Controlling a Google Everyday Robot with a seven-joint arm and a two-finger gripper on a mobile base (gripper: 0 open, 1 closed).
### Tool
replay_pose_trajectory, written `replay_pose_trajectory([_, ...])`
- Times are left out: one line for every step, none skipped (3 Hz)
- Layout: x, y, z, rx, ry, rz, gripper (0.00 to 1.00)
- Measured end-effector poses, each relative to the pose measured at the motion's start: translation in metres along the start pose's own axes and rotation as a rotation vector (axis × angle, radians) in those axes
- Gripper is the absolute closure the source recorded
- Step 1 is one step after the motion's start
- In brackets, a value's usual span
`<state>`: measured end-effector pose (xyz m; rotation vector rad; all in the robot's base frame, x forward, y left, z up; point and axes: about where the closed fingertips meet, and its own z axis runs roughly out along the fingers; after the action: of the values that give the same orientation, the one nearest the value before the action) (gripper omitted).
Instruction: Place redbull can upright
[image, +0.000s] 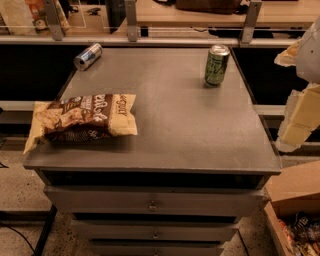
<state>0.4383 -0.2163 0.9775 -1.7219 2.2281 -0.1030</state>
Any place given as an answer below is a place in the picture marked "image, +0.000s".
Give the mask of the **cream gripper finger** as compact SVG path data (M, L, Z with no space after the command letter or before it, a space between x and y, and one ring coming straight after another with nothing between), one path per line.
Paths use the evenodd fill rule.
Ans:
M278 54L274 59L274 63L283 67L295 66L299 44L300 41L297 41Z
M303 91L293 90L289 95L284 120L275 142L276 148L281 152L295 151L319 126L320 84L309 83Z

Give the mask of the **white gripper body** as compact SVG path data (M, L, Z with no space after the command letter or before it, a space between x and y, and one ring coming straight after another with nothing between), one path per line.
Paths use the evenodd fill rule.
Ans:
M296 73L309 83L320 83L320 17L301 38L296 55Z

